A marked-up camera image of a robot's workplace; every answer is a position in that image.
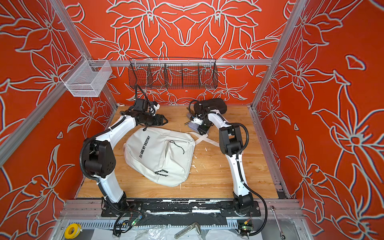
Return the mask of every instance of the white mesh basket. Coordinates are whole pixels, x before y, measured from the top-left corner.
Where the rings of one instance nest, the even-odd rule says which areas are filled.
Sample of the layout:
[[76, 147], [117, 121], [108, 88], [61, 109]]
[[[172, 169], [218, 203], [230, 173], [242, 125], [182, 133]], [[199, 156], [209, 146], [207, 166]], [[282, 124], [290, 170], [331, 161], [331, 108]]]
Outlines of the white mesh basket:
[[64, 85], [75, 97], [98, 97], [112, 74], [109, 62], [106, 60], [99, 71], [93, 71], [86, 60], [78, 64], [75, 72], [63, 81]]

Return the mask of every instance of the wrench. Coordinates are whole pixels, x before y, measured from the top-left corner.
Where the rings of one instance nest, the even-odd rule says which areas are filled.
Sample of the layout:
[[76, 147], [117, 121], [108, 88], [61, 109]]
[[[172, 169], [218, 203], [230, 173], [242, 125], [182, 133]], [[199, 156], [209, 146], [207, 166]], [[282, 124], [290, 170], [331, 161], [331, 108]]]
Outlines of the wrench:
[[178, 239], [179, 237], [181, 237], [182, 235], [186, 234], [187, 232], [191, 231], [194, 228], [196, 228], [198, 234], [201, 234], [200, 225], [197, 222], [194, 222], [191, 225], [184, 228], [183, 230], [176, 233], [175, 238]]
[[276, 212], [275, 212], [275, 207], [274, 206], [271, 206], [271, 210], [273, 212], [273, 215], [275, 216], [275, 219], [276, 219], [276, 223], [277, 223], [277, 227], [279, 228], [279, 231], [280, 231], [280, 237], [282, 240], [285, 240], [285, 235], [283, 233], [283, 230], [281, 229], [281, 226], [279, 224], [279, 221], [277, 220], [277, 216], [276, 216]]

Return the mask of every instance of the red wall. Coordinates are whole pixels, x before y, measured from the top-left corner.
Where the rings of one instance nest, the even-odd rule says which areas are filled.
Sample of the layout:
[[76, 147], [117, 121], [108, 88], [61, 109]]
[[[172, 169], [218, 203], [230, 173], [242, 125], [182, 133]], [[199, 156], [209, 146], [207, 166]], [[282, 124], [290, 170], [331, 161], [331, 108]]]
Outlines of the red wall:
[[[271, 58], [294, 0], [85, 1], [63, 0], [94, 59], [137, 57]], [[162, 104], [221, 97], [229, 104], [251, 103], [266, 66], [219, 68], [215, 90], [148, 90]], [[129, 104], [124, 67], [114, 68], [109, 88]]]
[[[0, 144], [62, 84], [80, 54], [49, 1], [0, 3]], [[48, 239], [83, 175], [86, 136], [105, 129], [112, 107], [105, 96], [66, 92], [0, 168], [0, 239]]]
[[315, 239], [383, 239], [384, 4], [310, 0], [257, 112]]

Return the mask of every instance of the yellow spool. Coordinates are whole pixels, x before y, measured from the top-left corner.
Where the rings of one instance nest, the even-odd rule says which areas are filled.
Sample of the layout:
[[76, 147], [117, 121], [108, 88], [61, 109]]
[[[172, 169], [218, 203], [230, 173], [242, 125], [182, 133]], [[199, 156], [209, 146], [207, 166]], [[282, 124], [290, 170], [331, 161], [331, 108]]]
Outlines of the yellow spool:
[[80, 233], [81, 231], [82, 231], [82, 229], [81, 229], [80, 224], [73, 223], [73, 224], [69, 225], [69, 226], [65, 229], [64, 237], [65, 237], [66, 239], [72, 239], [72, 238], [75, 238], [75, 237], [77, 237], [77, 235], [79, 235], [79, 233]]

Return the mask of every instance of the black wire basket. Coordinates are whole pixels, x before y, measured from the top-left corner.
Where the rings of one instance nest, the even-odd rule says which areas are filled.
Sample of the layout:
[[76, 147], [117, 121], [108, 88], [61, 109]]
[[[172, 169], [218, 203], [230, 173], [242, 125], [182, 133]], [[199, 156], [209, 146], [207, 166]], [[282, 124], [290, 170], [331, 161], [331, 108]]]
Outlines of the black wire basket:
[[129, 86], [132, 88], [136, 84], [146, 89], [217, 88], [215, 59], [168, 57], [160, 61], [148, 58], [129, 61]]

